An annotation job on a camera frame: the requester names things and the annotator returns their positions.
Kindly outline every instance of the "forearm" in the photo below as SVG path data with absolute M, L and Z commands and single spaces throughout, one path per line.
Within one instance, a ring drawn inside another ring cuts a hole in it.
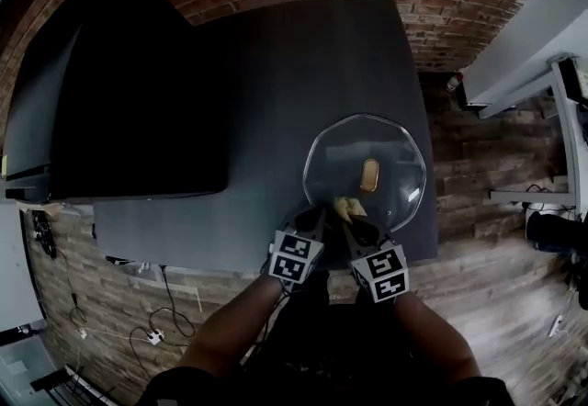
M 178 365 L 227 373 L 253 345 L 281 293 L 277 278 L 261 275 L 202 324 Z
M 396 315 L 420 357 L 443 372 L 447 382 L 480 375 L 464 337 L 412 292 L 396 299 Z

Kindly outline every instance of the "yellow food item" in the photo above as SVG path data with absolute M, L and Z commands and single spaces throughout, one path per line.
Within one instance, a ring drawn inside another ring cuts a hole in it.
M 366 211 L 356 198 L 336 197 L 334 200 L 334 210 L 347 223 L 352 223 L 349 215 L 367 216 Z
M 379 163 L 376 160 L 365 160 L 361 173 L 361 190 L 374 192 L 378 187 Z

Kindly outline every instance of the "wood plank floor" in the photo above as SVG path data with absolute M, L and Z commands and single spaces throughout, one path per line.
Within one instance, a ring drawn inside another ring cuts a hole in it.
M 440 246 L 436 260 L 412 266 L 413 289 L 466 336 L 483 374 L 504 379 L 517 404 L 543 404 L 578 357 L 587 317 L 564 286 L 557 257 L 535 252 L 524 240 L 521 207 L 491 204 L 486 189 L 552 187 L 550 177 L 565 174 L 557 121 L 542 119 L 539 103 L 479 121 L 460 111 L 441 84 L 425 84 L 424 97 L 435 156 Z M 83 375 L 111 390 L 122 404 L 132 404 L 147 380 L 130 350 L 129 333 L 135 326 L 148 328 L 149 313 L 169 306 L 159 268 L 139 274 L 136 266 L 107 262 L 92 238 L 92 215 L 51 218 L 87 317 L 89 335 L 81 341 L 69 317 L 73 304 L 64 260 L 52 261 L 42 252 L 33 241 L 30 217 L 26 221 L 49 316 L 45 340 L 51 353 L 75 367 L 79 350 Z M 197 327 L 254 277 L 173 267 L 168 274 L 177 309 Z M 330 291 L 333 302 L 351 302 L 356 285 L 347 273 L 335 273 Z M 567 313 L 563 329 L 568 333 L 548 338 L 560 312 Z M 167 314 L 154 322 L 171 342 L 186 341 Z M 182 351 L 141 341 L 133 345 L 151 375 L 171 367 Z

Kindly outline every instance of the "power strip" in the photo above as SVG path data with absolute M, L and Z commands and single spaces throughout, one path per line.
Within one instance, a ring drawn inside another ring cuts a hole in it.
M 147 336 L 147 339 L 153 345 L 158 345 L 164 338 L 165 334 L 161 329 L 156 329 Z

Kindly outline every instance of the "dark gray table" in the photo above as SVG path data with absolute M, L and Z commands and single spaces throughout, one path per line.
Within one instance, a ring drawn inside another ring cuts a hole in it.
M 96 202 L 101 251 L 156 264 L 258 270 L 277 225 L 305 200 L 302 172 L 314 138 L 341 118 L 368 113 L 402 125 L 421 150 L 424 197 L 395 239 L 409 261 L 436 256 L 427 117 L 392 0 L 287 3 L 195 32 L 195 48 L 206 47 L 212 59 L 207 71 L 195 65 L 195 89 L 227 95 L 229 185 L 208 196 Z M 203 78 L 223 86 L 202 90 Z M 194 140 L 179 139 L 196 161 Z

